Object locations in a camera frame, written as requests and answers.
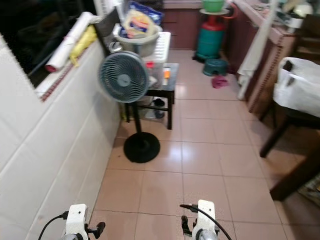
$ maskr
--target wall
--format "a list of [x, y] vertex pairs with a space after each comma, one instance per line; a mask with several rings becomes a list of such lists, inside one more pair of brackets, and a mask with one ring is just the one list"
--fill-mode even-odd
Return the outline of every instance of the wall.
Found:
[[[90, 219], [119, 124], [118, 105], [98, 91], [103, 52], [94, 42], [41, 102], [0, 38], [0, 239], [36, 240], [71, 204]], [[46, 230], [59, 239], [64, 220]]]

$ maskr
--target green bowl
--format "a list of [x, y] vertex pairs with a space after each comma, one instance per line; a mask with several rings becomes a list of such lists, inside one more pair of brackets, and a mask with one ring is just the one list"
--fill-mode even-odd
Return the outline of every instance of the green bowl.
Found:
[[224, 4], [224, 0], [203, 0], [203, 8], [206, 12], [209, 13], [221, 12], [221, 9], [224, 6]]

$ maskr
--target fan grille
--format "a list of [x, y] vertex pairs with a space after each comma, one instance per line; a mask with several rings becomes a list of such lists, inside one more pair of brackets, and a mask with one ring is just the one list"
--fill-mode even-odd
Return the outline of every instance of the fan grille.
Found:
[[109, 55], [101, 64], [100, 83], [116, 101], [132, 103], [146, 94], [149, 75], [137, 54], [121, 51]]

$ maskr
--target window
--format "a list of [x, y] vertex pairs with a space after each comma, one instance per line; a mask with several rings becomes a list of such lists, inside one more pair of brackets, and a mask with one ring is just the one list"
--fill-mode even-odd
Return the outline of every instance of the window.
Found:
[[93, 0], [0, 1], [0, 33], [36, 88], [50, 73], [45, 64]]

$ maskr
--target yellow cloth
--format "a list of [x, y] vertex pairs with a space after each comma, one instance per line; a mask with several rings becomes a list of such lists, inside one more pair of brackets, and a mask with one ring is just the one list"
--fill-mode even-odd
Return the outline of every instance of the yellow cloth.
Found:
[[74, 48], [72, 49], [70, 53], [70, 61], [73, 65], [76, 67], [79, 66], [77, 62], [77, 58], [83, 53], [83, 51], [90, 46], [95, 40], [97, 39], [97, 34], [94, 26], [90, 25], [86, 28], [85, 32], [79, 39], [79, 41], [76, 43]]

